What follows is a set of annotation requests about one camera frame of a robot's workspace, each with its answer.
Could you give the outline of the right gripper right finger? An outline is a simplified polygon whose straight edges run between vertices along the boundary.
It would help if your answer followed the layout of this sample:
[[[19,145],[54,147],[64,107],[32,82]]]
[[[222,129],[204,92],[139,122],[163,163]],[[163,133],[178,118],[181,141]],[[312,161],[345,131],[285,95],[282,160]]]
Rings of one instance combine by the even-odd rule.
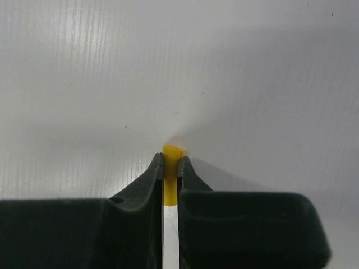
[[[178,166],[180,268],[324,268],[330,246],[297,193],[211,189],[189,157]]]

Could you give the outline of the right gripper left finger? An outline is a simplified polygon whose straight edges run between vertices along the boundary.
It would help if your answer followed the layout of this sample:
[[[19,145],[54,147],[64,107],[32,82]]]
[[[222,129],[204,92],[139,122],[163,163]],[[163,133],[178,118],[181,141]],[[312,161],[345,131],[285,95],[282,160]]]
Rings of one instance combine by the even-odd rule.
[[[2,268],[162,268],[164,157],[110,198],[1,200]]]

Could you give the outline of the yellow pen cap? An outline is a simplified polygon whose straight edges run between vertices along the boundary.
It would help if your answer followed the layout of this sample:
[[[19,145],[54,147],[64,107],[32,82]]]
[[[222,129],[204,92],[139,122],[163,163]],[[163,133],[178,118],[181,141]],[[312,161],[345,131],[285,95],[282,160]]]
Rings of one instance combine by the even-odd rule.
[[[180,160],[185,151],[181,148],[164,145],[164,204],[173,207],[177,204],[177,175]]]

